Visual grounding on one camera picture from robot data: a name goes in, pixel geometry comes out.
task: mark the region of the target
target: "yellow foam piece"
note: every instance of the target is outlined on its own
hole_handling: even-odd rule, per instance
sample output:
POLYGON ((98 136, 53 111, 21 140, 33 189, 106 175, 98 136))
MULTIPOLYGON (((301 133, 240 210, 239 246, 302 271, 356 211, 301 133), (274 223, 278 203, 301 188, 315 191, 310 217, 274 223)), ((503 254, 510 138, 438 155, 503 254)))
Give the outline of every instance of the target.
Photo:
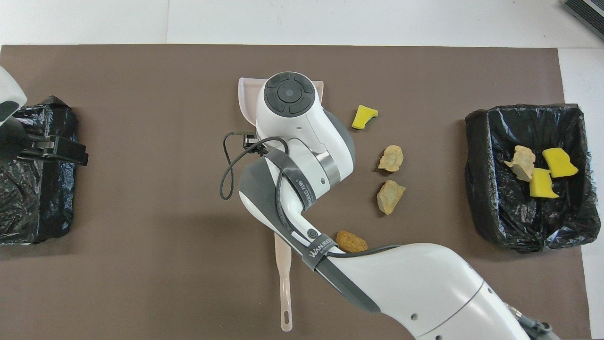
POLYGON ((570 156, 562 148, 543 150, 542 154, 553 178, 572 176, 579 172, 579 169, 570 162, 570 156))
POLYGON ((530 195, 532 197, 558 198, 560 196, 551 190, 550 171, 547 169, 535 168, 533 178, 529 184, 530 195))
POLYGON ((352 122, 352 127, 359 130, 364 129, 365 124, 367 124, 371 118, 378 116, 377 113, 377 110, 359 105, 359 108, 356 110, 355 121, 352 122))

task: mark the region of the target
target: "black plastic bag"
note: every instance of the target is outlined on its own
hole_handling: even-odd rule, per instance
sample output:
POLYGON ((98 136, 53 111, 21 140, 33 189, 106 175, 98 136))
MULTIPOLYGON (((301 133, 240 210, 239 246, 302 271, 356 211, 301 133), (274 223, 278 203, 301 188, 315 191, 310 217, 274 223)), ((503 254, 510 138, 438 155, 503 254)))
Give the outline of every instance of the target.
MULTIPOLYGON (((76 114, 51 96, 13 117, 28 134, 77 142, 76 114)), ((67 162, 13 160, 0 168, 0 244, 39 243, 62 237, 73 221, 76 166, 67 162)))
POLYGON ((466 117, 466 192, 478 233, 521 253, 593 242, 600 230, 583 112, 576 105, 498 106, 466 117), (560 198, 534 198, 503 161, 516 145, 530 148, 535 167, 547 169, 541 152, 560 147, 579 168, 553 178, 560 198))

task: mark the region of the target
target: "white tile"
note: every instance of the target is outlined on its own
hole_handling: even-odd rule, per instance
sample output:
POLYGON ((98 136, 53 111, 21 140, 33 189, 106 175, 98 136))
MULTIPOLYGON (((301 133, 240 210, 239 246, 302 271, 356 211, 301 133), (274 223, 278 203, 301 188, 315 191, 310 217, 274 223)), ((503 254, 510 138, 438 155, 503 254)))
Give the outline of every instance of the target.
POLYGON ((1 0, 0 45, 165 42, 169 0, 1 0))
MULTIPOLYGON (((567 103, 578 103, 585 114, 587 144, 596 184, 604 183, 604 49, 560 49, 560 71, 567 103)), ((604 192, 598 194, 600 201, 604 192)), ((600 219, 604 208, 599 206, 600 219)), ((604 338, 604 234, 581 247, 585 287, 590 304, 591 337, 604 338)))
POLYGON ((604 47, 558 0, 170 0, 167 42, 604 47))

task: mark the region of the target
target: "gray button pad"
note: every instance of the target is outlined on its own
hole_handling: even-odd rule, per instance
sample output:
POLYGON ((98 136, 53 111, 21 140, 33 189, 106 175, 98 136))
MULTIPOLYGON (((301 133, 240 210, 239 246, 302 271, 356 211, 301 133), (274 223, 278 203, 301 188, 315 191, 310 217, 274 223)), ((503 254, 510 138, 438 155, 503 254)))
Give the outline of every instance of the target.
POLYGON ((281 72, 266 82, 264 98, 273 113, 282 117, 298 117, 314 103, 315 88, 298 73, 281 72))

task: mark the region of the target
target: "beige rock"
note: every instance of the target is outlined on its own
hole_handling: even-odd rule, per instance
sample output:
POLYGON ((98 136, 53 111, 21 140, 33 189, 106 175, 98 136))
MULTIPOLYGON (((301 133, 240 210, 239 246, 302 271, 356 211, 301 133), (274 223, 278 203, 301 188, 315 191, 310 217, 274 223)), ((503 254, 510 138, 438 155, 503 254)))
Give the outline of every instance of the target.
POLYGON ((403 163, 403 151, 398 145, 390 145, 384 150, 384 155, 379 160, 378 169, 386 169, 387 171, 394 172, 400 168, 403 163))
POLYGON ((383 213, 390 215, 405 190, 404 186, 398 185, 395 181, 387 180, 377 193, 377 206, 383 213))
POLYGON ((521 181, 530 182, 533 178, 533 170, 535 169, 535 154, 531 149, 522 145, 516 145, 514 148, 514 158, 511 162, 503 161, 512 169, 516 177, 521 181))
POLYGON ((358 253, 367 250, 367 242, 357 235, 341 230, 336 235, 336 243, 340 249, 351 253, 358 253))

